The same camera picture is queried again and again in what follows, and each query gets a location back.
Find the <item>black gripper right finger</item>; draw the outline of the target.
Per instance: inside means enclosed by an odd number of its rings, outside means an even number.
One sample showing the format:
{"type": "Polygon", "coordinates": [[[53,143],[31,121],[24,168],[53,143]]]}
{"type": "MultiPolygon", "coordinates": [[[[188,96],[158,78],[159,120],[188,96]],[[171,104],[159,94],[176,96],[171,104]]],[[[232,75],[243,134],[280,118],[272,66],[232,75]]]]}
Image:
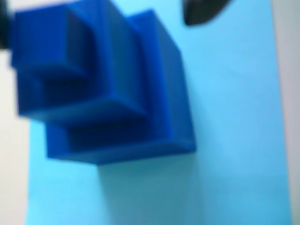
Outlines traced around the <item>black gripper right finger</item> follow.
{"type": "Polygon", "coordinates": [[[186,25],[205,24],[217,17],[230,0],[183,0],[183,18],[186,25]]]}

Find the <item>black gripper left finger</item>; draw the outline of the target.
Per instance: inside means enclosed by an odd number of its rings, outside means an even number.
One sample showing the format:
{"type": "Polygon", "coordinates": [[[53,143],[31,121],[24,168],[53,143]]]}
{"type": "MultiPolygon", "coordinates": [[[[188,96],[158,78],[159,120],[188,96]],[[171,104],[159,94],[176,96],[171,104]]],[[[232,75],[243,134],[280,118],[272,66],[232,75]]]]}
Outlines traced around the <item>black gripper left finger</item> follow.
{"type": "Polygon", "coordinates": [[[8,9],[8,1],[0,0],[0,49],[9,48],[11,26],[11,13],[8,9]]]}

